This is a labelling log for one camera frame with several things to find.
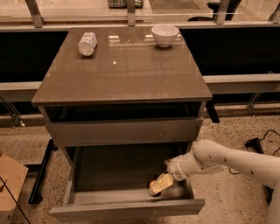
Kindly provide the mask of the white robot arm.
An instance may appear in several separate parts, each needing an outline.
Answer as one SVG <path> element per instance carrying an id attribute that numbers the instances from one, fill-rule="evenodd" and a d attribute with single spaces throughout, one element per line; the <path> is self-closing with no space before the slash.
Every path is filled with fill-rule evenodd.
<path id="1" fill-rule="evenodd" d="M 167 173 L 150 183 L 150 195 L 157 195 L 194 174 L 210 174 L 221 168 L 235 169 L 273 189 L 266 224 L 280 224 L 280 157 L 225 147 L 202 139 L 192 150 L 167 162 Z"/>

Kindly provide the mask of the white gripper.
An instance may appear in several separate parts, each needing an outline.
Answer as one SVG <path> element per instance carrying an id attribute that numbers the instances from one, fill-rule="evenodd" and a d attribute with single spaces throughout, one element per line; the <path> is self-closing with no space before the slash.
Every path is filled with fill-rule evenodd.
<path id="1" fill-rule="evenodd" d="M 179 155 L 171 159 L 167 165 L 167 172 L 162 173 L 152 188 L 149 188 L 150 195 L 159 193 L 161 198 L 180 198 L 184 195 L 184 187 L 181 182 L 188 177 L 204 171 L 203 164 L 193 155 L 192 152 Z"/>

